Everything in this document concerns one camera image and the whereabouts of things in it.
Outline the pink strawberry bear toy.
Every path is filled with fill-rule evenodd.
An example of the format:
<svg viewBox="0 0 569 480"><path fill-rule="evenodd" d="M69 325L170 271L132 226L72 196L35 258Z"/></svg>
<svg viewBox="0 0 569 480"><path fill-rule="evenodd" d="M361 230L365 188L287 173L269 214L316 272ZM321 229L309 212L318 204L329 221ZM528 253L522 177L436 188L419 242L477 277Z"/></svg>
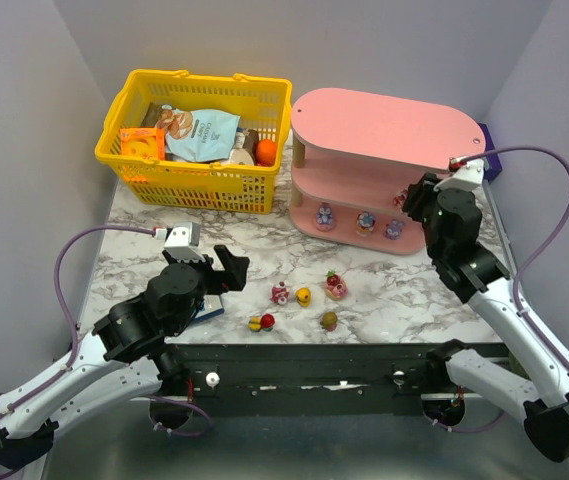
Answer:
<svg viewBox="0 0 569 480"><path fill-rule="evenodd" d="M408 190L407 189L403 189L400 190L393 198L393 204L401 209L404 205L404 203L406 202L408 196Z"/></svg>

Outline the small purple bunny toy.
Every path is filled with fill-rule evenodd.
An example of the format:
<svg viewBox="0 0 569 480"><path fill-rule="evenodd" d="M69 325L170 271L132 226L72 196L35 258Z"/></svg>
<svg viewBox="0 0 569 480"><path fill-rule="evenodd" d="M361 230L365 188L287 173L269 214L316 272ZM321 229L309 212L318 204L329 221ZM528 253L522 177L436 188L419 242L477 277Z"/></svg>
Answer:
<svg viewBox="0 0 569 480"><path fill-rule="evenodd" d="M385 227L384 237L388 240L398 240L403 232L405 223L399 219L392 219Z"/></svg>

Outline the purple bunny cup toy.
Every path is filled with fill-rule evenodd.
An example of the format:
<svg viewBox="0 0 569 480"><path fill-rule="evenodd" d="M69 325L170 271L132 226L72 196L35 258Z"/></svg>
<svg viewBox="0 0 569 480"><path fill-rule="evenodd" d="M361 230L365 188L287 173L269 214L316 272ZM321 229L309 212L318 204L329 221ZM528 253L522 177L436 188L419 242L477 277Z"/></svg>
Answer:
<svg viewBox="0 0 569 480"><path fill-rule="evenodd" d="M368 211L361 212L356 218L356 233L366 237L370 235L375 228L376 217Z"/></svg>

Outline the purple bunny donut toy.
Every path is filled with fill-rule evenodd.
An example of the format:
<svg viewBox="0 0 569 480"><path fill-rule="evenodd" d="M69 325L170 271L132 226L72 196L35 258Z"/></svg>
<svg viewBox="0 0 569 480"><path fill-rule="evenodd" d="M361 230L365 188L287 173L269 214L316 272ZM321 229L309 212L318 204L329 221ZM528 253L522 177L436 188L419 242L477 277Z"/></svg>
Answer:
<svg viewBox="0 0 569 480"><path fill-rule="evenodd" d="M318 231L328 232L334 229L335 225L336 222L331 205L328 203L321 203L315 216L315 228Z"/></svg>

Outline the strawberry tart toy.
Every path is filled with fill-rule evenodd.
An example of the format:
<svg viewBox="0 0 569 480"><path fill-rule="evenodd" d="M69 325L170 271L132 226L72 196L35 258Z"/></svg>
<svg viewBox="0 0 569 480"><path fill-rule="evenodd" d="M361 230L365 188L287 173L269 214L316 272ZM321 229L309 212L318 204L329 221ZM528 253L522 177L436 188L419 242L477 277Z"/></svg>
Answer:
<svg viewBox="0 0 569 480"><path fill-rule="evenodd" d="M326 274L325 293L333 300L341 300L348 295L348 287L345 281L333 270Z"/></svg>

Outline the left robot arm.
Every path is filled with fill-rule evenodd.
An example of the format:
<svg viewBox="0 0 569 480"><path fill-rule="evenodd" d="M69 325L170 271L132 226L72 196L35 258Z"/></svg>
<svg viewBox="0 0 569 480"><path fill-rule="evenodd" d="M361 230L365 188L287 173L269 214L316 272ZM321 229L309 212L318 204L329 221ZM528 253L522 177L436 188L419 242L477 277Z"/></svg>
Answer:
<svg viewBox="0 0 569 480"><path fill-rule="evenodd" d="M208 295L241 291L248 258L214 248L167 266L135 297L113 306L93 330L56 363L12 392L0 394L0 466L13 473L53 447L73 421L116 401L181 387L186 369L167 338L182 334Z"/></svg>

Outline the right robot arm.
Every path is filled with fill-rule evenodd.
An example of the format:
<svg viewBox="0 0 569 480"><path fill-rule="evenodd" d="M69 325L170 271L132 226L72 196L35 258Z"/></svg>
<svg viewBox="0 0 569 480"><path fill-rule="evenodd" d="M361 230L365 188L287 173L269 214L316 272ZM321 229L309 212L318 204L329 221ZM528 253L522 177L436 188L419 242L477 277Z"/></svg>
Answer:
<svg viewBox="0 0 569 480"><path fill-rule="evenodd" d="M482 213L473 193L442 189L440 182L424 174L409 186L402 210L421 225L442 283L491 326L526 373L519 376L452 340L441 348L448 379L518 420L542 455L562 462L569 457L569 350L479 242Z"/></svg>

